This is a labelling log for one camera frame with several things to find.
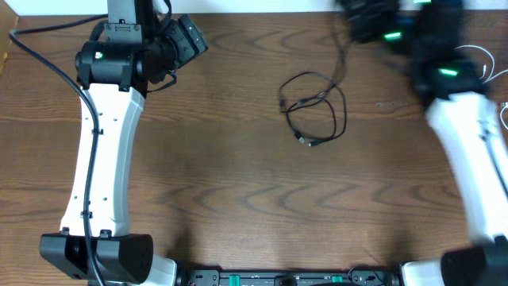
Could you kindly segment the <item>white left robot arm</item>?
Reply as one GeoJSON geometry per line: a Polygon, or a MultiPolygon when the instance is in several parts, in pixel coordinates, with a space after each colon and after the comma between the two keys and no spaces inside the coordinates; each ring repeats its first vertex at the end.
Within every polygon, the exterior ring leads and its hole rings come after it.
{"type": "Polygon", "coordinates": [[[151,236],[129,228],[133,141],[149,85],[171,87],[176,72],[208,48],[184,14],[159,19],[150,1],[110,1],[76,55],[82,121],[71,198],[40,255],[76,280],[108,285],[175,285],[176,263],[151,236]]]}

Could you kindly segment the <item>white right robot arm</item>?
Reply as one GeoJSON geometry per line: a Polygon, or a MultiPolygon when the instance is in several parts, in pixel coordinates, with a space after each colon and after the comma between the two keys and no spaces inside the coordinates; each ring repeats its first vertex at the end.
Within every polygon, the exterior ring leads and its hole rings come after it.
{"type": "Polygon", "coordinates": [[[343,1],[354,41],[382,41],[408,59],[408,76],[439,139],[464,205],[471,245],[401,264],[387,285],[507,282],[507,147],[475,63],[459,49],[461,1],[429,0],[408,17],[396,1],[343,1]]]}

